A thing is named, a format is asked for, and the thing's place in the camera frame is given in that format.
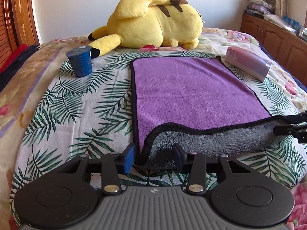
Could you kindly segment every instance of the purple towel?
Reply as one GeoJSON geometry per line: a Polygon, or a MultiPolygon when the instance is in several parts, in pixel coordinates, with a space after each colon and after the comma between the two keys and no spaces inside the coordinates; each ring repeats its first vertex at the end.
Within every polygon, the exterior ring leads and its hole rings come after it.
{"type": "Polygon", "coordinates": [[[138,139],[163,123],[206,130],[270,117],[254,92],[218,59],[140,58],[133,62],[138,139]]]}

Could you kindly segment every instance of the circular cover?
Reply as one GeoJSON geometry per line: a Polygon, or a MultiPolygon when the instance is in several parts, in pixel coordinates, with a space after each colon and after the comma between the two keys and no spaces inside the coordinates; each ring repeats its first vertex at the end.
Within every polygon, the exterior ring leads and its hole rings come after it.
{"type": "Polygon", "coordinates": [[[97,192],[90,184],[77,176],[57,173],[23,187],[14,205],[22,222],[40,229],[58,229],[84,219],[97,201],[97,192]]]}
{"type": "Polygon", "coordinates": [[[287,188],[269,177],[251,173],[227,178],[212,190],[210,201],[225,219],[252,228],[282,223],[294,207],[287,188]]]}

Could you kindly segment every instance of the pink tissue package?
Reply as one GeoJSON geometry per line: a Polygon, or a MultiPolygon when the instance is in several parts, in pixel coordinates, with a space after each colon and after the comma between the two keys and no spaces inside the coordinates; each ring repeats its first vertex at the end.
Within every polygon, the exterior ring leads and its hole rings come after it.
{"type": "Polygon", "coordinates": [[[262,82],[265,81],[271,68],[265,59],[240,47],[229,47],[225,61],[262,82]]]}

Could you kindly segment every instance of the silver bolt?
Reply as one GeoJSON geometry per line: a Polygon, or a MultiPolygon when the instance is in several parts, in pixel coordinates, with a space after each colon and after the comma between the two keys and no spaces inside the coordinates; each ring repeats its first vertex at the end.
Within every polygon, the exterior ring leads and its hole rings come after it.
{"type": "Polygon", "coordinates": [[[104,187],[104,191],[109,193],[116,193],[119,191],[119,187],[117,185],[107,185],[104,187]]]}
{"type": "Polygon", "coordinates": [[[189,186],[189,190],[191,192],[194,192],[194,193],[199,193],[199,192],[202,192],[204,190],[204,187],[202,185],[199,185],[199,184],[192,184],[189,186]]]}

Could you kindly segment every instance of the plush toy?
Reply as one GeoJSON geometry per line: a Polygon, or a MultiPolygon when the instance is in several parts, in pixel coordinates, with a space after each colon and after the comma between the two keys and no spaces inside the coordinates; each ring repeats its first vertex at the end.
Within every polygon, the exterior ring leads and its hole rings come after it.
{"type": "Polygon", "coordinates": [[[106,26],[92,32],[91,56],[102,56],[117,46],[142,48],[197,47],[203,21],[185,0],[121,0],[106,26]]]}

